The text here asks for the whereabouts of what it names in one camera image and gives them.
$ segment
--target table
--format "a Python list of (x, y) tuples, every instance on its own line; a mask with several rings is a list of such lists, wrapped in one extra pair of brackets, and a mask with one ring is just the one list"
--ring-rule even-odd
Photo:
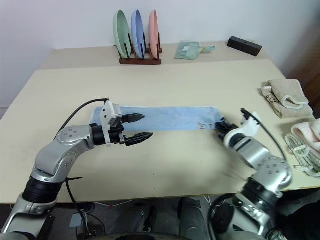
[[(16, 201), (37, 153), (78, 106), (96, 98), (109, 97), (114, 103), (132, 106), (215, 106), (235, 124), (242, 118), (240, 108), (257, 111), (286, 150), (289, 163), (298, 164), (284, 136), (293, 124), (312, 121), (313, 116), (279, 119), (273, 113), (260, 87), (262, 82), (284, 76), (264, 52), (255, 58), (222, 43), (216, 46), (216, 53), (192, 62), (172, 59), (174, 52), (169, 50), (175, 48), (164, 45), (163, 64), (155, 66), (119, 65), (114, 47), (105, 48), (112, 53), (112, 61), (105, 60), (98, 67), (94, 67), (96, 48), (54, 51), (1, 121), (0, 203)], [(107, 56), (100, 53), (99, 58)], [(84, 108), (70, 124), (88, 124), (98, 105)], [(262, 129), (256, 139), (280, 156)], [(226, 194), (240, 191), (253, 173), (223, 146), (214, 130), (193, 130), (157, 131), (130, 147), (98, 146), (78, 158), (69, 176), (83, 177), (70, 187), (77, 201), (87, 202)], [(318, 179), (294, 169), (286, 190), (319, 186)], [(58, 201), (71, 201), (65, 185)]]

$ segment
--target pink plate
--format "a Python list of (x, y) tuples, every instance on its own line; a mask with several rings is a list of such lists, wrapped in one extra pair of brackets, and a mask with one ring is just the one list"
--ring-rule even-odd
[(150, 41), (150, 50), (155, 59), (158, 58), (157, 44), (159, 44), (158, 39), (158, 19), (157, 12), (153, 10), (150, 13), (149, 17), (149, 41)]

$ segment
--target light blue cloth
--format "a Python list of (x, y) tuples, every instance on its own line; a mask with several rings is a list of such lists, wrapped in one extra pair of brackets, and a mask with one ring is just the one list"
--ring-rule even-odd
[[(222, 118), (213, 106), (182, 107), (131, 107), (120, 106), (122, 114), (143, 114), (145, 117), (132, 123), (124, 123), (126, 131), (196, 130), (216, 129), (216, 122)], [(90, 124), (101, 125), (102, 106), (93, 110)]]

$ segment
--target black box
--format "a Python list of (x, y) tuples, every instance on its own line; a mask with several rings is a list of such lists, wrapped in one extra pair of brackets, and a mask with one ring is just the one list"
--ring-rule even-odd
[(260, 50), (262, 49), (262, 46), (258, 44), (243, 40), (241, 38), (237, 38), (235, 36), (230, 37), (227, 46), (255, 57), (260, 53)]

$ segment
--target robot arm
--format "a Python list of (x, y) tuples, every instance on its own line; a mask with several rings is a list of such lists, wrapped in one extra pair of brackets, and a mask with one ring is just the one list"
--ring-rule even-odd
[(283, 196), (281, 189), (292, 181), (288, 162), (272, 155), (252, 138), (258, 131), (258, 122), (245, 109), (241, 111), (245, 116), (242, 126), (237, 127), (223, 118), (216, 128), (224, 145), (235, 151), (256, 173), (248, 179), (242, 191), (234, 195), (233, 204), (224, 203), (213, 216), (212, 227), (220, 240), (256, 239), (246, 236), (245, 232), (262, 236), (270, 220), (270, 210)]
[(153, 133), (144, 132), (133, 137), (123, 135), (123, 123), (144, 117), (138, 113), (122, 115), (120, 106), (108, 100), (100, 115), (101, 125), (69, 126), (59, 131), (54, 141), (36, 156), (26, 188), (19, 195), (1, 233), (15, 232), (29, 239), (37, 238), (78, 157), (102, 144), (131, 146), (147, 140)]

